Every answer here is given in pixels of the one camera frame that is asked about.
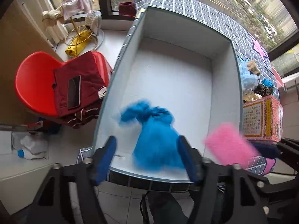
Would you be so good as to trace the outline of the dark red knit hat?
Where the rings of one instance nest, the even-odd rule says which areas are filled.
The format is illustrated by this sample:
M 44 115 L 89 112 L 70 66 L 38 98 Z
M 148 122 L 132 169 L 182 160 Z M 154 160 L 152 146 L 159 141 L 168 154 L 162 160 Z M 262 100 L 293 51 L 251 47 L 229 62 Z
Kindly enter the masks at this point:
M 132 1 L 120 3 L 119 4 L 119 15 L 134 18 L 136 16 L 135 3 Z

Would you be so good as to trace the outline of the leopard print scarf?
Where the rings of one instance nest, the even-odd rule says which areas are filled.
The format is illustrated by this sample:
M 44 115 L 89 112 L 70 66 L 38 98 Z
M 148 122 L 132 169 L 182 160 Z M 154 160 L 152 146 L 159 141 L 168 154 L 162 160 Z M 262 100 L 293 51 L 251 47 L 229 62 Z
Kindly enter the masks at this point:
M 262 97 L 266 97 L 269 95 L 272 95 L 274 91 L 274 87 L 273 86 L 265 86 L 263 84 L 259 84 L 254 90 L 253 92 L 262 96 Z

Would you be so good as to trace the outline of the gold rack with clothes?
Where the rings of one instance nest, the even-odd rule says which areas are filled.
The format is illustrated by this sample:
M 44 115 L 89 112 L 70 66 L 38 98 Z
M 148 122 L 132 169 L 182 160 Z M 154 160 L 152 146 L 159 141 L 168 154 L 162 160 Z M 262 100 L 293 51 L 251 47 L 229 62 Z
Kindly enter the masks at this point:
M 92 31 L 88 45 L 80 53 L 87 49 L 96 51 L 104 41 L 105 34 L 101 29 L 101 15 L 93 10 L 94 0 L 61 0 L 55 9 L 43 11 L 42 22 L 46 29 L 64 26 L 66 22 L 73 25 L 73 29 L 66 32 L 62 28 L 61 41 L 68 47 L 73 38 L 83 30 Z

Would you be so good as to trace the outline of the blue mesh cloth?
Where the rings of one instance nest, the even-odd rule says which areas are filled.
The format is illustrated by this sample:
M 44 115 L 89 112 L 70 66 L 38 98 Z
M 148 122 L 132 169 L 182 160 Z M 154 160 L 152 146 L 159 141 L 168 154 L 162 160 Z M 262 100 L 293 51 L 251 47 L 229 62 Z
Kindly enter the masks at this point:
M 173 127 L 173 116 L 166 109 L 151 107 L 147 101 L 127 106 L 120 117 L 120 124 L 138 121 L 141 132 L 133 151 L 134 163 L 148 171 L 183 169 L 177 149 L 179 133 Z
M 262 81 L 261 84 L 262 84 L 265 88 L 271 88 L 271 89 L 274 88 L 274 85 L 273 85 L 272 81 L 269 80 L 269 79 L 266 79 L 266 78 Z

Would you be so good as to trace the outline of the light blue fluffy cloth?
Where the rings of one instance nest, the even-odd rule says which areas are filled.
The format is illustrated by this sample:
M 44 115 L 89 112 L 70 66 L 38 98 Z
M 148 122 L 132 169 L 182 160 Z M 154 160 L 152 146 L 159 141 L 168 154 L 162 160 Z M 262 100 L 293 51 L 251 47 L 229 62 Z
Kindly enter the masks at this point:
M 248 58 L 242 59 L 237 56 L 239 64 L 240 79 L 242 85 L 242 91 L 253 90 L 258 86 L 259 76 L 251 74 L 247 68 Z

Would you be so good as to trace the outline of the yellow cloth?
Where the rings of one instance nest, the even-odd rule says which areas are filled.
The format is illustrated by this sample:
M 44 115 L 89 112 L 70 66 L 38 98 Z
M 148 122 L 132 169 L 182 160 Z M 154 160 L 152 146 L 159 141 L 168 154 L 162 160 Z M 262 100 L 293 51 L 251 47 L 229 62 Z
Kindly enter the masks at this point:
M 70 46 L 66 48 L 66 55 L 70 57 L 77 57 L 88 45 L 91 35 L 92 31 L 90 30 L 83 30 L 79 32 L 78 35 L 72 39 Z

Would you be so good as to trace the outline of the pink sponge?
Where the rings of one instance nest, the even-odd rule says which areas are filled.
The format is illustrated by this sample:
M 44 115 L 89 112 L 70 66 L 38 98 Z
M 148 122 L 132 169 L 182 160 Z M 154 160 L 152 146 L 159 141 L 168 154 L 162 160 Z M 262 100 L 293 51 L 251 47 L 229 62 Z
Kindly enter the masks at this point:
M 230 123 L 223 123 L 209 133 L 204 144 L 204 157 L 223 166 L 239 164 L 245 169 L 254 157 L 259 156 L 256 148 Z

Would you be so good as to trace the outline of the dark red garment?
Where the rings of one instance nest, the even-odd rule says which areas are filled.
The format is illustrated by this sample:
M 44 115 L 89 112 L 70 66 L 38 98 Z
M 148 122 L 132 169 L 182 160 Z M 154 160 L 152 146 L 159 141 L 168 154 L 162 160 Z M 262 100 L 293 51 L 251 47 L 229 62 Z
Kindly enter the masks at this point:
M 86 52 L 54 70 L 55 107 L 58 118 L 80 128 L 98 118 L 112 68 L 100 52 Z

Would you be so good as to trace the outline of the red patterned tissue box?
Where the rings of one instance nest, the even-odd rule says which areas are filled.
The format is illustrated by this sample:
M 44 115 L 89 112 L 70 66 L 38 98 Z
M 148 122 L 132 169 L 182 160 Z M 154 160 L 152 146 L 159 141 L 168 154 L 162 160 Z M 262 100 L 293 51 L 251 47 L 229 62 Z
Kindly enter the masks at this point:
M 272 95 L 243 105 L 243 135 L 251 141 L 279 142 L 283 107 Z

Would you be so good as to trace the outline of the red plastic chair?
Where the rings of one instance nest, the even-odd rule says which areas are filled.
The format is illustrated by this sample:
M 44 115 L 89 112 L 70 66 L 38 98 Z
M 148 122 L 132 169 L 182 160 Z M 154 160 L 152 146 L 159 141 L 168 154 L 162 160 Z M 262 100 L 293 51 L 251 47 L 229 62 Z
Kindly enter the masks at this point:
M 35 114 L 60 120 L 55 107 L 52 85 L 54 70 L 64 63 L 66 62 L 60 62 L 45 52 L 35 52 L 25 58 L 19 66 L 15 77 L 16 94 Z

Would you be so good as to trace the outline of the beige sock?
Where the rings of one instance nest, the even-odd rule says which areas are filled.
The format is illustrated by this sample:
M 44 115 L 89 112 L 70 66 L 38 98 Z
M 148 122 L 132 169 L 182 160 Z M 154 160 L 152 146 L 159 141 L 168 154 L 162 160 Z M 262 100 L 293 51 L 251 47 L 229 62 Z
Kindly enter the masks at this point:
M 249 70 L 249 72 L 251 74 L 259 76 L 260 73 L 261 73 L 260 70 L 259 70 L 259 68 L 258 68 L 258 65 L 256 63 L 256 60 L 250 60 L 250 61 L 248 61 L 247 62 L 247 68 L 248 68 L 248 70 Z

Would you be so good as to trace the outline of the white plastic bottle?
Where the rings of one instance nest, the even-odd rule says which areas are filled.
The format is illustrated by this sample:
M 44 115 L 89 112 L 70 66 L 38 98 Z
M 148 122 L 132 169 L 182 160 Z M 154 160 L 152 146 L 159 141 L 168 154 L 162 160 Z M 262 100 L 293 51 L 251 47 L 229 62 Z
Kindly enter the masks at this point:
M 48 141 L 42 132 L 12 132 L 12 147 L 20 158 L 48 159 Z

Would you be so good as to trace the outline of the cream polka dot scrunchie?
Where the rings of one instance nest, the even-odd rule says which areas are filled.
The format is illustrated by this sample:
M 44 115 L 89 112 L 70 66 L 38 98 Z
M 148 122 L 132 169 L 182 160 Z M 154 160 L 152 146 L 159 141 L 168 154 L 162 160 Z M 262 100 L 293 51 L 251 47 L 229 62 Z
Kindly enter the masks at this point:
M 243 101 L 245 101 L 245 102 L 254 102 L 254 101 L 259 100 L 261 98 L 262 98 L 261 95 L 256 94 L 253 91 L 249 91 L 249 92 L 247 92 L 243 95 Z

